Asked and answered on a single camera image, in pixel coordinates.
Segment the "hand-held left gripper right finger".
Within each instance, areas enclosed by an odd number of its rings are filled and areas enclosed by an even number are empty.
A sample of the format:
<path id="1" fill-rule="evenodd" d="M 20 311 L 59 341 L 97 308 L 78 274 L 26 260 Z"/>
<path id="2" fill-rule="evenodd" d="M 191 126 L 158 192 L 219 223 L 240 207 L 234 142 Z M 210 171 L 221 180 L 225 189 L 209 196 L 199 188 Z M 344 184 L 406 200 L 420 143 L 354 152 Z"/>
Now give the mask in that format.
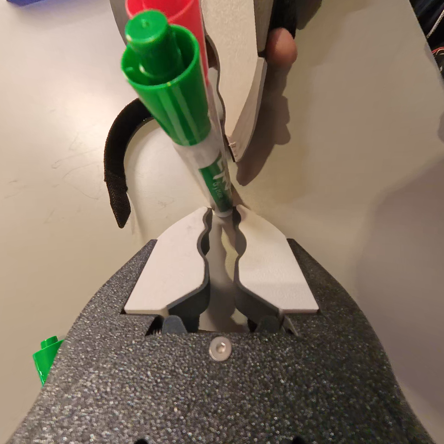
<path id="1" fill-rule="evenodd" d="M 247 207 L 233 210 L 236 309 L 248 330 L 280 328 L 289 315 L 316 315 L 318 303 L 286 236 Z"/>

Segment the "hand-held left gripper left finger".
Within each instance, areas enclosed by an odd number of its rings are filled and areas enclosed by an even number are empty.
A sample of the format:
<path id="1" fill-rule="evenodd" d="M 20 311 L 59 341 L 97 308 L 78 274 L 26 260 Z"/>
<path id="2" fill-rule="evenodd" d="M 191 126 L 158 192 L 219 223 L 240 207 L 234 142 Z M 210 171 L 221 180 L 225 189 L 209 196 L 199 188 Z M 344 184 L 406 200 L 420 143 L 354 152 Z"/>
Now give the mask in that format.
<path id="1" fill-rule="evenodd" d="M 210 302 L 209 232 L 207 207 L 167 228 L 154 244 L 125 303 L 125 313 L 175 315 L 185 326 L 199 326 Z"/>

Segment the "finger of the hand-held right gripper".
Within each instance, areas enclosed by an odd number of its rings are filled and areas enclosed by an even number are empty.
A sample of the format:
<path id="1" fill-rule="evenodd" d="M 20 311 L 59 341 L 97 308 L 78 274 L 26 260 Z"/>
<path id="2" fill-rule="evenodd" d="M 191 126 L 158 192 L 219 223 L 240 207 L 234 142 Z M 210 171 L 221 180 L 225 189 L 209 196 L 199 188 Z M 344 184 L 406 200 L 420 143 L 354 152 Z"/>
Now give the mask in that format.
<path id="1" fill-rule="evenodd" d="M 218 62 L 223 133 L 236 163 L 256 127 L 267 71 L 268 1 L 204 0 L 204 28 Z"/>
<path id="2" fill-rule="evenodd" d="M 126 0 L 110 0 L 109 3 L 115 22 L 127 22 L 129 20 L 126 11 Z"/>

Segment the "red dry erase marker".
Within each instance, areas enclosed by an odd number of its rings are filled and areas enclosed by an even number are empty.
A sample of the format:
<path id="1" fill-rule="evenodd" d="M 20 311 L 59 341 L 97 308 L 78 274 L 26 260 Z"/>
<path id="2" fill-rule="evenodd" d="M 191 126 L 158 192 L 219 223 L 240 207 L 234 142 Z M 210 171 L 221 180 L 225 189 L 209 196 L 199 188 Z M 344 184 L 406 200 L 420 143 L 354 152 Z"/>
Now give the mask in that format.
<path id="1" fill-rule="evenodd" d="M 125 9 L 130 19 L 145 10 L 158 10 L 166 16 L 169 24 L 191 31 L 199 43 L 204 79 L 209 84 L 206 40 L 198 0 L 126 0 Z"/>

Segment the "green dry erase marker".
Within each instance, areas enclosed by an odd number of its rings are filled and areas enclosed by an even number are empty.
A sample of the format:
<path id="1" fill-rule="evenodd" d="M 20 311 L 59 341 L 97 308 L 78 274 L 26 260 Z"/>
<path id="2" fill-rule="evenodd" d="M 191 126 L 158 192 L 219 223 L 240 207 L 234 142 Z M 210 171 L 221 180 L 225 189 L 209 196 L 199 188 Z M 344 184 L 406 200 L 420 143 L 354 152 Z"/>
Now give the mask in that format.
<path id="1" fill-rule="evenodd" d="M 32 355 L 42 386 L 47 380 L 47 376 L 52 368 L 58 349 L 63 341 L 63 339 L 59 340 L 58 336 L 51 336 L 43 340 L 40 343 L 40 349 Z"/>
<path id="2" fill-rule="evenodd" d="M 197 38 L 152 9 L 130 19 L 125 35 L 121 69 L 128 83 L 169 136 L 215 213 L 229 216 L 231 180 L 223 138 L 210 117 Z"/>

